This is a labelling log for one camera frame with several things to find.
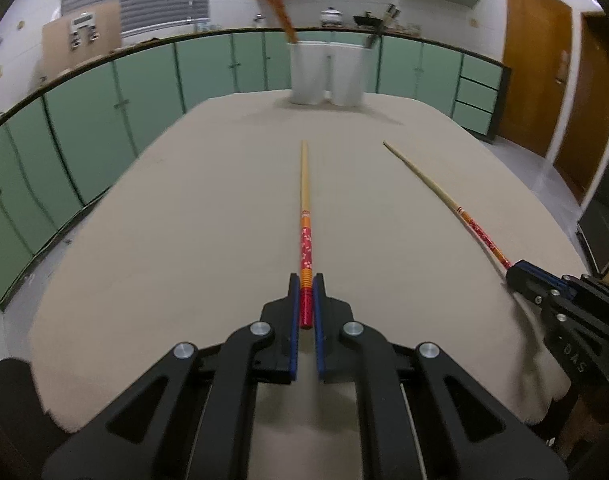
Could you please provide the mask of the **wooden door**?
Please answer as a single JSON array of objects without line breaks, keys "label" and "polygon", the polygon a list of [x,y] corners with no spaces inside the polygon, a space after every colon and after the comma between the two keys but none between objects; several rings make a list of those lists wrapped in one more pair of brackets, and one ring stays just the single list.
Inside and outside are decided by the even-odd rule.
[{"label": "wooden door", "polygon": [[571,8],[561,0],[507,0],[504,64],[511,69],[498,133],[545,156],[570,65]]}]

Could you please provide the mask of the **white cooking pot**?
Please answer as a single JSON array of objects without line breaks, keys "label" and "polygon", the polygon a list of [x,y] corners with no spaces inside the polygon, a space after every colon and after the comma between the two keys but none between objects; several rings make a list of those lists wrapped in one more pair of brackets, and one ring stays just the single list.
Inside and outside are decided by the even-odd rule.
[{"label": "white cooking pot", "polygon": [[343,24],[343,16],[339,10],[329,6],[329,8],[321,10],[319,22],[321,27],[340,27]]}]

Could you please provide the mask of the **green lower cabinets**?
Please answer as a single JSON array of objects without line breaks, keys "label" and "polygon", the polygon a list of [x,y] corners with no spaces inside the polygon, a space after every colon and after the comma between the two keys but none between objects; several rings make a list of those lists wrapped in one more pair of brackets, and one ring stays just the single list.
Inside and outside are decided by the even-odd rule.
[{"label": "green lower cabinets", "polygon": [[[492,140],[510,80],[500,62],[388,34],[368,64],[370,93],[404,96]],[[36,90],[0,115],[0,307],[30,266],[195,106],[289,86],[286,37],[274,28],[148,41]]]}]

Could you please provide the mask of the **red orange chopstick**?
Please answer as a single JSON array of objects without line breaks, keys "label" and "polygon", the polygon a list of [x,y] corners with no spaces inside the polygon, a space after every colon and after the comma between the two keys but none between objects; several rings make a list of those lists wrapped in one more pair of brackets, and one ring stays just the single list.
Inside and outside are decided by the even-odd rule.
[{"label": "red orange chopstick", "polygon": [[313,244],[310,206],[309,144],[301,142],[300,171],[300,327],[313,326]]},{"label": "red orange chopstick", "polygon": [[405,156],[398,148],[396,148],[389,141],[383,141],[383,146],[392,153],[397,159],[400,159],[401,162],[409,169],[415,176],[426,185],[427,188],[430,188],[435,195],[437,195],[441,202],[449,208],[453,214],[456,214],[459,220],[467,226],[470,232],[475,235],[475,238],[479,240],[479,242],[487,249],[487,252],[496,260],[498,265],[504,270],[507,271],[511,267],[510,260],[504,255],[501,249],[493,242],[487,232],[484,231],[483,227],[475,221],[471,214],[467,210],[465,210],[459,203],[457,203],[454,198],[447,194],[437,182],[428,177],[423,170],[421,170],[414,162],[411,161],[407,156]]}]

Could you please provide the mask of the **beige tablecloth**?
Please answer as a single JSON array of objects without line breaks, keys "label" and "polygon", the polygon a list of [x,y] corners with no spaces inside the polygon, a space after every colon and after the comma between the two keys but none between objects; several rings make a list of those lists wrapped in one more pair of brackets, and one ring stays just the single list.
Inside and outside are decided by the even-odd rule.
[{"label": "beige tablecloth", "polygon": [[[323,275],[328,296],[393,344],[438,344],[529,429],[567,393],[539,308],[382,142],[467,210],[511,265],[582,273],[567,233],[513,171],[410,99],[371,94],[343,110],[240,93],[196,106],[146,148],[50,280],[31,364],[65,442],[175,344],[222,344],[286,297],[291,274],[300,280],[302,141],[313,281]],[[258,387],[244,479],[366,479],[355,387],[319,378],[314,312],[303,330],[299,309],[296,378]]]}]

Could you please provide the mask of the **black wok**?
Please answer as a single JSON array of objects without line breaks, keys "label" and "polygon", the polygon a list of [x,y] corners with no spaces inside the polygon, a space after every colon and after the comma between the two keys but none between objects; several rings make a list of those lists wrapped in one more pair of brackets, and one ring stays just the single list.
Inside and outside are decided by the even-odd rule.
[{"label": "black wok", "polygon": [[381,25],[382,18],[378,18],[378,16],[375,16],[373,13],[365,11],[361,15],[354,15],[353,22],[357,28],[373,30]]}]

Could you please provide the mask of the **black chopstick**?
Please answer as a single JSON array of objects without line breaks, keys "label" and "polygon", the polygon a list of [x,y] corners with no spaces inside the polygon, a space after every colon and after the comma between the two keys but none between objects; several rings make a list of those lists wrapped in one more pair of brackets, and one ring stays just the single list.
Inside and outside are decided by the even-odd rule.
[{"label": "black chopstick", "polygon": [[385,15],[381,19],[381,22],[377,25],[374,32],[372,32],[365,41],[365,49],[373,49],[376,42],[381,38],[385,30],[388,26],[393,22],[393,20],[397,17],[397,14],[400,13],[400,9],[393,3],[390,4],[387,11],[385,11]]}]

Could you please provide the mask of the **white double utensil holder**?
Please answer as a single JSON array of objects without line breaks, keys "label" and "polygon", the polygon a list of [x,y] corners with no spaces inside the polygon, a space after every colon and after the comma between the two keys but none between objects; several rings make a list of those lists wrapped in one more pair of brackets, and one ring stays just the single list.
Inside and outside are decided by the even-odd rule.
[{"label": "white double utensil holder", "polygon": [[361,107],[373,65],[373,50],[358,44],[299,41],[289,46],[290,102],[318,106],[328,101]]}]

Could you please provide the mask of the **red-tipped wooden chopstick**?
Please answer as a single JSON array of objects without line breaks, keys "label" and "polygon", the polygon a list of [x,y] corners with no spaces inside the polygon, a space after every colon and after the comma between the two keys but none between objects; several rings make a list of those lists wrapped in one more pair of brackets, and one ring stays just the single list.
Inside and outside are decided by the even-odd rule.
[{"label": "red-tipped wooden chopstick", "polygon": [[283,29],[289,44],[298,44],[299,39],[294,24],[292,24],[283,0],[266,0],[274,11],[280,27]]}]

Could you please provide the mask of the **brown wooden board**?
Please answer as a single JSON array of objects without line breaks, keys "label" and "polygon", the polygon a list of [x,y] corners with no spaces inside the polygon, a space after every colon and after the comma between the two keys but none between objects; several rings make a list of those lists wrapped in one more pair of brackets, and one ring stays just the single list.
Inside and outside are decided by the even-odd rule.
[{"label": "brown wooden board", "polygon": [[42,64],[48,78],[122,47],[121,6],[108,0],[71,11],[42,27]]}]

